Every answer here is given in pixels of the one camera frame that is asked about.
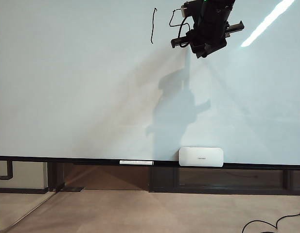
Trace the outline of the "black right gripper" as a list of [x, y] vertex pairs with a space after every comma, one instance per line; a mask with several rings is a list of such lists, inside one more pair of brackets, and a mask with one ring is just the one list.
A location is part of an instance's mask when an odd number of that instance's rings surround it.
[[[171, 40], [172, 48], [190, 46], [197, 58], [206, 58], [227, 45], [226, 38], [231, 33], [242, 31], [245, 26], [242, 21], [230, 25], [229, 15], [233, 9], [232, 4], [183, 4], [180, 11], [184, 17], [179, 25], [177, 38]], [[180, 36], [186, 19], [191, 17], [194, 21], [185, 36]]]

